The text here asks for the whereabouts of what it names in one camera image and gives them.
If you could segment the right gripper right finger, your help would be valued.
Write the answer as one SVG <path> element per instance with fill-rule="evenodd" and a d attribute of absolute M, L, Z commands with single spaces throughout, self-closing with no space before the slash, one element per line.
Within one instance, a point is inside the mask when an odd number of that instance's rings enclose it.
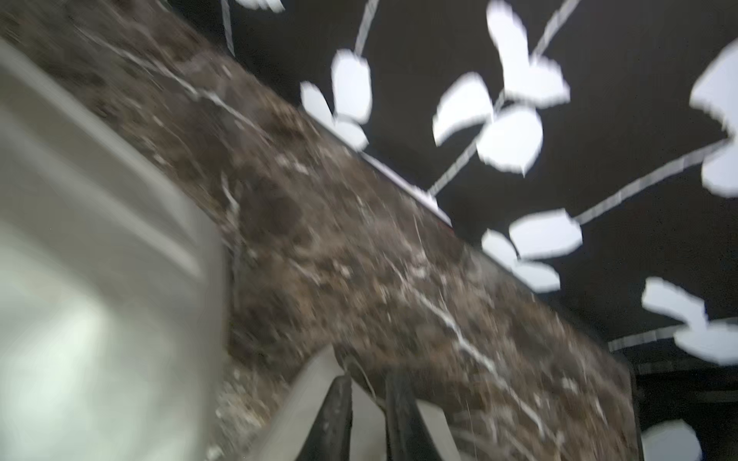
<path fill-rule="evenodd" d="M 422 418 L 411 382 L 403 373 L 386 377 L 386 459 L 441 461 Z"/>

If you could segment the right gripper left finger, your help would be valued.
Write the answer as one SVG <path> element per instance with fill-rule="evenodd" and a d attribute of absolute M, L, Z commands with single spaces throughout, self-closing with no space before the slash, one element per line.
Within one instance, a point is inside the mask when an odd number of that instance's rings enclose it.
<path fill-rule="evenodd" d="M 297 461 L 349 461 L 353 424 L 352 379 L 337 376 L 329 388 Z"/>

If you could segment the cream cloth bag corner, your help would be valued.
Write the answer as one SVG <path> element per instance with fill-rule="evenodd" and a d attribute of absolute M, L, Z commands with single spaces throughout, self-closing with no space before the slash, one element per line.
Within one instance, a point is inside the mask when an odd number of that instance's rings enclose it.
<path fill-rule="evenodd" d="M 217 226 L 1 46 L 1 456 L 202 460 L 225 339 Z"/>
<path fill-rule="evenodd" d="M 348 375 L 328 346 L 304 366 L 283 406 L 259 436 L 251 460 L 296 460 L 309 435 L 332 381 Z M 350 460 L 386 459 L 386 413 L 352 378 L 353 424 Z M 422 418 L 442 460 L 461 459 L 440 407 L 416 400 Z"/>

